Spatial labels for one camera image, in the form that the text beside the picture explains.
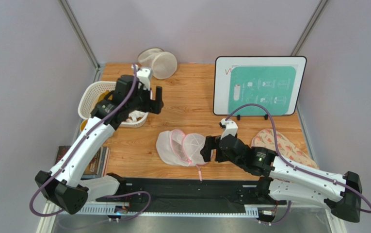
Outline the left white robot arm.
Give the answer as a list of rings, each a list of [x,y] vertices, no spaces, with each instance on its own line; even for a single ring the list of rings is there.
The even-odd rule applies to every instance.
[[[145,81],[132,75],[121,76],[104,99],[99,101],[88,119],[81,135],[65,156],[49,171],[39,171],[35,177],[38,190],[32,196],[30,210],[37,216],[48,214],[37,212],[33,207],[35,197],[42,193],[61,212],[75,214],[85,203],[99,198],[120,198],[118,194],[122,178],[109,173],[100,178],[82,180],[82,175],[97,151],[110,138],[133,111],[160,114],[163,108],[163,88],[153,91]]]

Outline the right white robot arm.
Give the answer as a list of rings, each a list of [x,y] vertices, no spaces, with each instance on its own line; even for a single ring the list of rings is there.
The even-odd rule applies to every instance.
[[[348,222],[359,223],[362,186],[360,176],[348,171],[336,174],[284,159],[265,147],[250,147],[232,135],[207,136],[200,154],[205,162],[231,162],[259,177],[259,195],[317,205]]]

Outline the white bra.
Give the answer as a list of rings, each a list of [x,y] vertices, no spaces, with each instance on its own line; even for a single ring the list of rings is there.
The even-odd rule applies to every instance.
[[[142,118],[146,116],[147,113],[141,112],[141,111],[133,111],[129,113],[128,118],[126,119],[126,122],[128,123],[135,123],[140,121]]]

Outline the white mesh laundry bag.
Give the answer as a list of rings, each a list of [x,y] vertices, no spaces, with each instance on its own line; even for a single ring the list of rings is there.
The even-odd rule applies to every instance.
[[[160,159],[171,166],[195,167],[203,181],[201,167],[206,164],[200,151],[206,138],[198,133],[185,134],[180,129],[164,131],[158,135],[156,150]]]

